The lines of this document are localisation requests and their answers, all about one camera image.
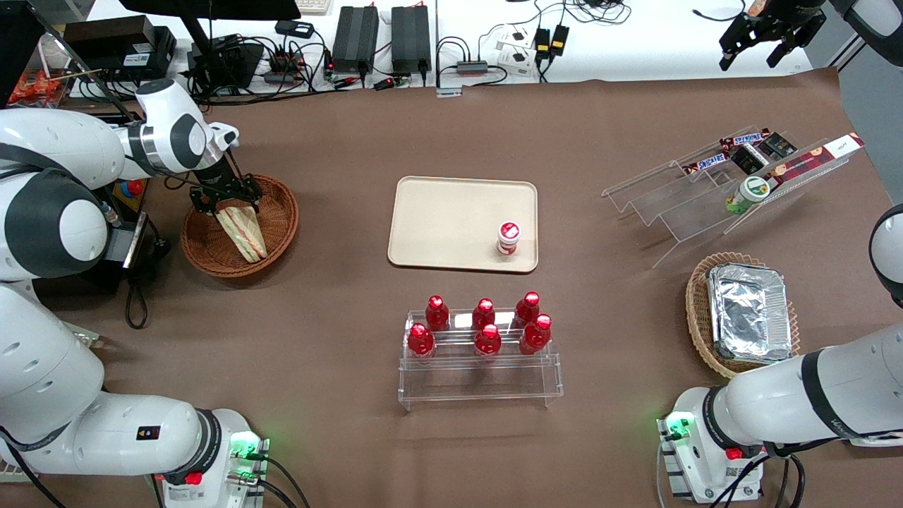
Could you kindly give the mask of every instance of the snickers bar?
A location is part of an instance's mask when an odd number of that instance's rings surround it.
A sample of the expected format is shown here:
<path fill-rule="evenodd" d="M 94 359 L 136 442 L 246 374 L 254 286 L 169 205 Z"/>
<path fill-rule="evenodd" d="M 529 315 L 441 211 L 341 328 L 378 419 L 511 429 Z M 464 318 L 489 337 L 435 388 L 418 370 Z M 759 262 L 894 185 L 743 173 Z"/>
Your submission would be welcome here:
<path fill-rule="evenodd" d="M 745 136 L 726 137 L 721 140 L 721 148 L 724 148 L 724 151 L 730 151 L 740 145 L 756 145 L 757 143 L 764 141 L 770 134 L 771 131 L 763 128 L 762 132 L 747 134 Z"/>
<path fill-rule="evenodd" d="M 684 169 L 685 174 L 693 174 L 693 173 L 696 173 L 697 171 L 709 169 L 712 166 L 719 165 L 719 164 L 725 163 L 727 161 L 728 161 L 727 152 L 721 152 L 718 155 L 709 157 L 707 159 L 703 159 L 703 160 L 699 161 L 698 163 L 692 163 L 691 165 L 685 165 L 685 166 L 683 166 L 683 169 Z"/>

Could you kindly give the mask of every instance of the warning sticker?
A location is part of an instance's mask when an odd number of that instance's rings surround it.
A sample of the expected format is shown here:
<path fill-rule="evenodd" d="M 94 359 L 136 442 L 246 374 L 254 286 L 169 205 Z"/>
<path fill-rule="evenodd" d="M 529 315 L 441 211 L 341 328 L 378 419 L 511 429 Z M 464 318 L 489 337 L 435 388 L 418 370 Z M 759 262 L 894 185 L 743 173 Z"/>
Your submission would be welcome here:
<path fill-rule="evenodd" d="M 123 67 L 144 67 L 150 60 L 151 55 L 148 53 L 130 54 L 122 60 L 122 65 Z"/>

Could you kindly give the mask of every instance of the woven basket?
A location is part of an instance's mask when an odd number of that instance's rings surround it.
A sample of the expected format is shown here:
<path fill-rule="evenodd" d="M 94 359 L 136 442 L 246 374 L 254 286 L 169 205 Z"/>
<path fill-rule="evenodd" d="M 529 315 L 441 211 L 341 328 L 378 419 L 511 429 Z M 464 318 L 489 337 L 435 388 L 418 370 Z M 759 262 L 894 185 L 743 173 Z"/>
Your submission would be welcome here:
<path fill-rule="evenodd" d="M 239 278 L 270 266 L 282 256 L 298 230 L 298 202 L 284 183 L 255 174 L 264 197 L 257 222 L 269 254 L 257 263 L 248 263 L 219 225 L 216 217 L 190 208 L 182 225 L 182 251 L 198 270 L 219 278 Z"/>
<path fill-rule="evenodd" d="M 715 352 L 712 340 L 712 312 L 709 303 L 709 270 L 727 263 L 740 263 L 754 267 L 764 267 L 758 259 L 738 252 L 719 252 L 703 259 L 686 285 L 686 322 L 690 325 L 690 336 L 696 351 L 720 375 L 730 379 L 737 374 L 761 367 L 757 363 L 725 360 Z M 787 302 L 787 317 L 790 319 L 790 336 L 793 355 L 799 354 L 799 326 L 796 324 L 796 312 L 793 304 Z"/>

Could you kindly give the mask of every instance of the sticker label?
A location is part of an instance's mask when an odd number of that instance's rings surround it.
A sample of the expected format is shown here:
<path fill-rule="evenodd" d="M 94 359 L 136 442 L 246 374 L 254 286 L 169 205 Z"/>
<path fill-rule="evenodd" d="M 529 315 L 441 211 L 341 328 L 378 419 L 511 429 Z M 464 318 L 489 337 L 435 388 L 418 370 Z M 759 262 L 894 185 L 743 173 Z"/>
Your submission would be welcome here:
<path fill-rule="evenodd" d="M 124 67 L 144 67 L 150 60 L 151 55 L 148 53 L 130 54 L 126 55 L 126 58 L 122 60 L 122 65 Z"/>
<path fill-rule="evenodd" d="M 170 501 L 199 501 L 204 499 L 204 488 L 199 485 L 171 486 L 166 490 Z"/>
<path fill-rule="evenodd" d="M 139 427 L 138 433 L 135 435 L 136 441 L 154 441 L 160 438 L 160 426 Z"/>

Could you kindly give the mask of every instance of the red juice bottle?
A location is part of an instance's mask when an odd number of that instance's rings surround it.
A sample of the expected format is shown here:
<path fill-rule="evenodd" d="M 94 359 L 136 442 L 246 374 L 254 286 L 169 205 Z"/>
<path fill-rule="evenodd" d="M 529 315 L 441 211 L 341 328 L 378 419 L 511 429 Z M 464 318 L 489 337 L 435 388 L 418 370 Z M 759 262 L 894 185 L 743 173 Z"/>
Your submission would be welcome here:
<path fill-rule="evenodd" d="M 535 354 L 552 340 L 552 318 L 541 314 L 532 323 L 527 323 L 520 337 L 521 354 Z"/>
<path fill-rule="evenodd" d="M 530 291 L 517 302 L 514 311 L 514 319 L 511 321 L 512 328 L 523 328 L 527 323 L 532 323 L 539 315 L 539 293 Z"/>
<path fill-rule="evenodd" d="M 473 309 L 473 316 L 470 320 L 471 330 L 482 330 L 486 325 L 494 325 L 496 323 L 496 308 L 492 305 L 492 300 L 483 298 L 477 304 L 477 308 Z"/>
<path fill-rule="evenodd" d="M 411 356 L 414 358 L 433 358 L 436 355 L 433 333 L 427 330 L 423 323 L 414 323 L 407 335 L 407 348 L 411 350 Z"/>
<path fill-rule="evenodd" d="M 483 326 L 473 340 L 473 353 L 477 356 L 495 356 L 502 349 L 502 337 L 495 325 Z"/>
<path fill-rule="evenodd" d="M 449 329 L 449 307 L 439 295 L 430 296 L 426 303 L 426 325 L 434 332 Z"/>

